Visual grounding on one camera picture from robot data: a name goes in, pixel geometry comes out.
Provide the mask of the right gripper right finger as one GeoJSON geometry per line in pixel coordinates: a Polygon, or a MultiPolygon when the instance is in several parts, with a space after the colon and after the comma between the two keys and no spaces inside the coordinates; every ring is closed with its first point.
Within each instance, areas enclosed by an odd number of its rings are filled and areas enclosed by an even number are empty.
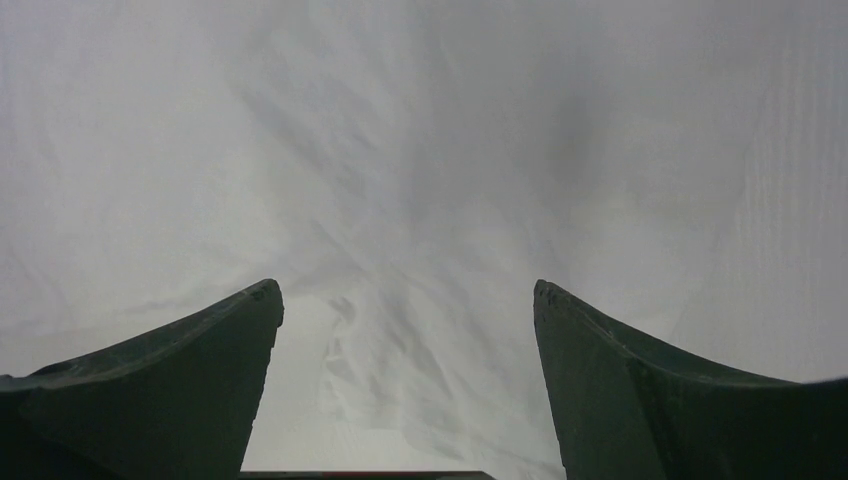
{"type": "Polygon", "coordinates": [[[843,479],[847,382],[735,369],[617,321],[559,286],[534,327],[571,479],[843,479]]]}

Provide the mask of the white t-shirt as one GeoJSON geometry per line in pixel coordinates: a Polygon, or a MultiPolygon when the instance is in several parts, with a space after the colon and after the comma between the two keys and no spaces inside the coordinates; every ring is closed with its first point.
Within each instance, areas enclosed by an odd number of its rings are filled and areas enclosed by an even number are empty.
{"type": "Polygon", "coordinates": [[[1,335],[319,306],[334,418],[564,469],[540,278],[672,330],[784,1],[5,1],[1,335]]]}

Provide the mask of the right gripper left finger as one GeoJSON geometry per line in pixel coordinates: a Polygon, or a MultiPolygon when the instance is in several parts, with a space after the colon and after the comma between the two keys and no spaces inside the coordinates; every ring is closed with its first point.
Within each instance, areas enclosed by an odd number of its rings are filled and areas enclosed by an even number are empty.
{"type": "Polygon", "coordinates": [[[5,479],[234,479],[284,305],[262,280],[107,348],[1,379],[5,479]]]}

